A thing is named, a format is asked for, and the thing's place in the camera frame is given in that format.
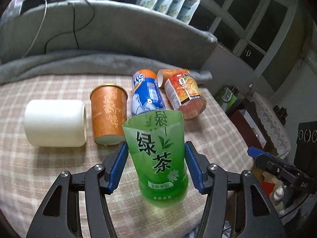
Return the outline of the white gloved right hand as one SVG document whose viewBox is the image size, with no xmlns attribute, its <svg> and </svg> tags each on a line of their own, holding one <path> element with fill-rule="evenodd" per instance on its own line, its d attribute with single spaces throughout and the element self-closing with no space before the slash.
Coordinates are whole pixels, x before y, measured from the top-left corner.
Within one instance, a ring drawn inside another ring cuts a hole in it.
<svg viewBox="0 0 317 238">
<path fill-rule="evenodd" d="M 269 199 L 271 203 L 273 204 L 273 207 L 281 217 L 284 212 L 285 212 L 285 206 L 282 201 L 284 198 L 284 187 L 285 185 L 283 184 L 282 181 L 278 180 L 276 177 L 273 177 L 271 181 L 274 184 L 273 191 L 269 195 Z"/>
</svg>

